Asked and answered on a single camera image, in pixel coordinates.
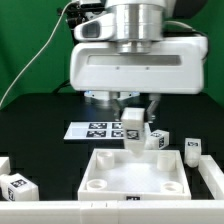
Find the white cube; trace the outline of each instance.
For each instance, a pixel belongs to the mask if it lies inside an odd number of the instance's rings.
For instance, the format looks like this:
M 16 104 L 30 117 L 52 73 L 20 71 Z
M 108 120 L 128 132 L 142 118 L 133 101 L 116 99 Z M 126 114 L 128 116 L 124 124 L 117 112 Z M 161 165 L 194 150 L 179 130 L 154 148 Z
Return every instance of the white cube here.
M 144 150 L 145 130 L 144 130 L 144 112 L 143 108 L 125 108 L 121 117 L 124 129 L 125 149 L 134 153 Z
M 156 130 L 146 137 L 146 150 L 159 150 L 169 145 L 170 133 Z
M 2 196 L 8 201 L 39 201 L 38 186 L 20 174 L 0 177 Z
M 10 174 L 10 172 L 9 157 L 0 157 L 0 175 Z
M 201 139 L 186 138 L 184 163 L 189 167 L 197 167 L 201 157 Z

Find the black table surface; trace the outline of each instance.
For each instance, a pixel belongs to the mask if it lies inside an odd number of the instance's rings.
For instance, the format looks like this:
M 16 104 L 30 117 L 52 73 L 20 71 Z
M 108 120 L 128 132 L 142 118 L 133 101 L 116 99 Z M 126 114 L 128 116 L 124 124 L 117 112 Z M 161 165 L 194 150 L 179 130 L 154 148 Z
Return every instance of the black table surface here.
M 147 96 L 130 104 L 147 108 Z M 12 174 L 39 186 L 40 200 L 77 200 L 94 148 L 124 148 L 122 140 L 64 141 L 71 121 L 114 121 L 112 109 L 85 103 L 78 94 L 27 94 L 0 111 L 0 156 L 9 156 Z M 202 154 L 224 167 L 224 109 L 206 94 L 164 95 L 151 130 L 170 132 L 170 146 L 183 156 L 185 138 L 200 138 Z M 198 169 L 185 166 L 192 199 L 213 199 Z

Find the black cable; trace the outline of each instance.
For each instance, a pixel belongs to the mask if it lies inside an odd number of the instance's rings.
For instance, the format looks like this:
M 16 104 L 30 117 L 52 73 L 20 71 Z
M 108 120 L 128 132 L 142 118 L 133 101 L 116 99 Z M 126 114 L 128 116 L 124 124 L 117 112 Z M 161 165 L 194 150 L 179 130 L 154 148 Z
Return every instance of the black cable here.
M 69 79 L 66 80 L 66 81 L 64 81 L 62 84 L 60 84 L 56 89 L 54 89 L 54 90 L 52 91 L 52 93 L 53 93 L 53 94 L 57 94 L 62 88 L 66 88 L 66 87 L 68 87 L 68 86 L 71 86 L 71 84 L 70 84 L 70 80 L 69 80 Z

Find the white tray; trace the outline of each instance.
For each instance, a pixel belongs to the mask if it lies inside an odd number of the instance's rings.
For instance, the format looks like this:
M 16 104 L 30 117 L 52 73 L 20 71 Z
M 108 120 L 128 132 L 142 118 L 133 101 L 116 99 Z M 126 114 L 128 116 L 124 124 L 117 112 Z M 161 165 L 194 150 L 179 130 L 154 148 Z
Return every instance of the white tray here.
M 157 169 L 159 153 L 165 150 L 144 151 L 140 157 L 133 156 L 128 150 L 110 149 L 114 153 L 114 167 L 100 170 L 97 167 L 97 153 L 108 149 L 95 149 L 78 190 L 78 199 L 85 200 L 190 200 L 191 193 L 179 151 L 174 171 L 164 172 Z M 107 182 L 107 189 L 88 191 L 87 182 L 101 179 Z M 183 193 L 162 193 L 161 186 L 166 182 L 182 184 Z

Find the green backdrop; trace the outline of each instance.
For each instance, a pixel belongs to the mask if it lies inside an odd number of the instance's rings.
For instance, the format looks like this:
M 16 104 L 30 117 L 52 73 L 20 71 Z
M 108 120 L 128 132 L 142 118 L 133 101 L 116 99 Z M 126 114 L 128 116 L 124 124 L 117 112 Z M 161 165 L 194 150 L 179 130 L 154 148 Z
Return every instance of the green backdrop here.
M 56 9 L 68 2 L 0 0 L 0 98 L 50 36 L 58 20 Z M 224 106 L 224 1 L 208 0 L 197 16 L 182 22 L 209 35 L 211 53 L 205 64 L 204 92 Z M 4 105 L 25 93 L 51 92 L 68 79 L 72 48 L 70 31 L 63 19 L 50 46 L 19 79 Z

